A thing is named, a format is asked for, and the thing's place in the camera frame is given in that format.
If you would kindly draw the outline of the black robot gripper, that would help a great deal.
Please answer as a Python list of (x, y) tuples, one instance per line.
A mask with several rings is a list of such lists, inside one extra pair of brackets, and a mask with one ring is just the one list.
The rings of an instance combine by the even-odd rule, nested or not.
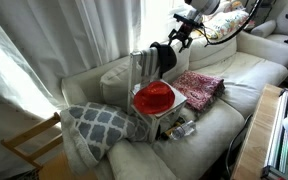
[(184, 49), (189, 48), (193, 39), (190, 37), (191, 32), (194, 29), (202, 28), (202, 15), (200, 13), (189, 13), (187, 16), (181, 16), (174, 14), (173, 17), (177, 22), (181, 22), (182, 25), (178, 30), (173, 29), (168, 35), (169, 44), (173, 40), (177, 39), (182, 43), (182, 47), (179, 52), (182, 52)]

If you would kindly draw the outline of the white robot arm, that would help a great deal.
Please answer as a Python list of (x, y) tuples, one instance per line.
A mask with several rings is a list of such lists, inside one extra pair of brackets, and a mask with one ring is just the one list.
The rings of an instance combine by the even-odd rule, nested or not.
[(173, 15), (176, 21), (181, 22), (182, 25), (178, 30), (173, 29), (168, 35), (169, 44), (171, 44), (174, 39), (177, 39), (182, 43), (180, 52), (190, 47), (192, 43), (192, 38), (190, 37), (191, 32), (194, 29), (204, 27), (202, 16), (214, 13), (220, 5), (220, 0), (184, 0), (184, 1), (186, 4), (190, 5), (192, 9), (186, 16), (181, 16), (179, 14)]

